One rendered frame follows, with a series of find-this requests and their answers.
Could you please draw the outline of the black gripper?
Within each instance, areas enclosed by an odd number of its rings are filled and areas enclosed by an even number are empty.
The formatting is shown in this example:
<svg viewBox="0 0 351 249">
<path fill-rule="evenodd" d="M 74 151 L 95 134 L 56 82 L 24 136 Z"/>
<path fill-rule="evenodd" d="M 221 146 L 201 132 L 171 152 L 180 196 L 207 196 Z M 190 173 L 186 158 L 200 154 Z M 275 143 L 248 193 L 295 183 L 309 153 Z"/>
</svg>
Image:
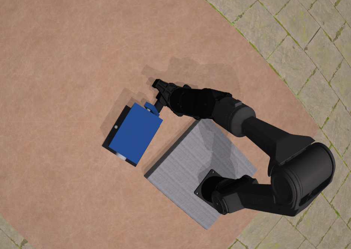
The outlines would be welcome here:
<svg viewBox="0 0 351 249">
<path fill-rule="evenodd" d="M 156 88 L 159 93 L 156 96 L 156 99 L 164 105 L 169 107 L 174 114 L 181 117 L 183 115 L 193 117 L 196 120 L 201 120 L 198 116 L 188 115 L 183 112 L 180 105 L 181 95 L 187 89 L 191 89 L 191 87 L 185 84 L 183 87 L 177 86 L 174 83 L 166 83 L 161 79 L 156 79 L 152 85 L 153 88 Z M 160 97 L 161 96 L 161 97 Z"/>
</svg>

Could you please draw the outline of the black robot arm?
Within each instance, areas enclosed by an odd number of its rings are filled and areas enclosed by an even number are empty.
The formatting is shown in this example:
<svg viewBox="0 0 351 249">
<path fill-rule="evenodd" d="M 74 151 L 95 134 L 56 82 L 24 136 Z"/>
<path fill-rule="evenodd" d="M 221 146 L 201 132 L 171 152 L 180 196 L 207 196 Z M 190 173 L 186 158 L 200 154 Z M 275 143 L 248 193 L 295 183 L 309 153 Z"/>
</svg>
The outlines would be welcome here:
<svg viewBox="0 0 351 249">
<path fill-rule="evenodd" d="M 234 136 L 248 137 L 270 157 L 271 184 L 259 184 L 248 175 L 230 179 L 209 171 L 194 194 L 220 214 L 247 208 L 296 216 L 332 182 L 336 164 L 326 145 L 256 118 L 251 107 L 229 92 L 187 89 L 180 105 L 188 115 L 212 119 Z"/>
</svg>

